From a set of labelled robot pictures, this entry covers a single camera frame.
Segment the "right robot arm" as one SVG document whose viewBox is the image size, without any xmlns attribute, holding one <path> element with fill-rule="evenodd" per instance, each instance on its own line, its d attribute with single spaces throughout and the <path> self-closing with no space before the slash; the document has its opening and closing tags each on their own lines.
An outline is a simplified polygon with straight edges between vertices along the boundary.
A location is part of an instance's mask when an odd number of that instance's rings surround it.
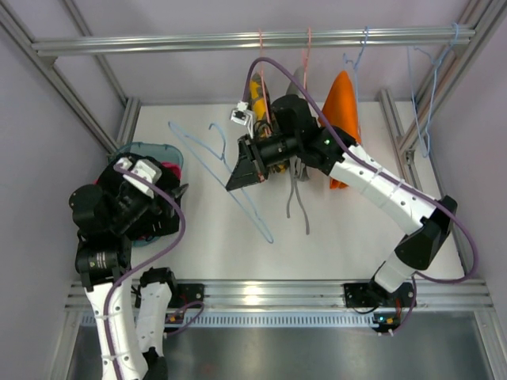
<svg viewBox="0 0 507 380">
<path fill-rule="evenodd" d="M 339 127 L 320 127 L 301 97 L 283 96 L 273 103 L 273 111 L 280 130 L 265 139 L 238 139 L 238 161 L 225 189 L 260 184 L 271 167 L 293 157 L 356 189 L 405 234 L 364 290 L 367 298 L 386 305 L 407 279 L 433 262 L 450 234 L 456 201 L 450 196 L 424 199 L 371 158 L 351 135 Z"/>
</svg>

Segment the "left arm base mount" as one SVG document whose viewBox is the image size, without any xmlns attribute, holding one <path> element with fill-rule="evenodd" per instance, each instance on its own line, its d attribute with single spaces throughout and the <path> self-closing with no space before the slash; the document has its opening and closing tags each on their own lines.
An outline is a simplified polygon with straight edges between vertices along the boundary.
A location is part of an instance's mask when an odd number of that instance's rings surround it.
<svg viewBox="0 0 507 380">
<path fill-rule="evenodd" d="M 164 333 L 167 336 L 175 336 L 184 332 L 197 322 L 204 308 L 204 285 L 180 283 L 168 304 Z"/>
</svg>

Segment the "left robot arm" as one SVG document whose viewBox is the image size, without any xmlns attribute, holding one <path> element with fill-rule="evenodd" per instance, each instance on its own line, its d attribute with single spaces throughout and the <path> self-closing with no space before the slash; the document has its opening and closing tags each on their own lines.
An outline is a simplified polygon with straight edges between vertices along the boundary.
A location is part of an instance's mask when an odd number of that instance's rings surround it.
<svg viewBox="0 0 507 380">
<path fill-rule="evenodd" d="M 156 185 L 173 199 L 142 193 L 131 181 L 99 180 L 75 190 L 69 205 L 78 227 L 75 269 L 96 321 L 103 379 L 166 379 L 163 354 L 166 309 L 177 283 L 169 268 L 141 276 L 139 313 L 132 310 L 132 244 L 171 235 L 181 225 L 173 209 L 187 190 L 179 180 Z"/>
</svg>

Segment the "blue hanger with black trousers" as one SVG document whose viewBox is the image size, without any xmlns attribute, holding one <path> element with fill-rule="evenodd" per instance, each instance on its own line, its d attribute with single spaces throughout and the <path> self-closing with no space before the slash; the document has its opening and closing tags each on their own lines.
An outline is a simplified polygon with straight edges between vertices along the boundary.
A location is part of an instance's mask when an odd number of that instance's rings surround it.
<svg viewBox="0 0 507 380">
<path fill-rule="evenodd" d="M 214 179 L 214 181 L 234 201 L 242 213 L 249 219 L 251 226 L 264 238 L 268 244 L 275 239 L 272 231 L 262 217 L 254 200 L 246 190 L 226 190 L 226 174 L 232 174 L 232 166 L 227 160 L 227 137 L 224 130 L 217 123 L 210 123 L 209 132 L 214 131 L 219 136 L 220 145 L 217 149 L 211 143 L 190 133 L 174 121 L 168 122 L 169 129 L 175 134 L 178 141 L 199 162 L 201 167 Z"/>
</svg>

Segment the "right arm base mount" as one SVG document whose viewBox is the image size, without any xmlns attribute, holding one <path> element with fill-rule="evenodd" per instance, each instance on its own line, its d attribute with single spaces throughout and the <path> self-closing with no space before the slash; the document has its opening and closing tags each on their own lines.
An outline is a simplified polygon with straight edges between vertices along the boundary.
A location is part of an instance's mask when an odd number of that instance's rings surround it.
<svg viewBox="0 0 507 380">
<path fill-rule="evenodd" d="M 417 305 L 415 278 L 388 293 L 373 280 L 345 283 L 345 306 L 372 318 L 372 330 L 379 336 L 394 336 L 404 326 Z"/>
</svg>

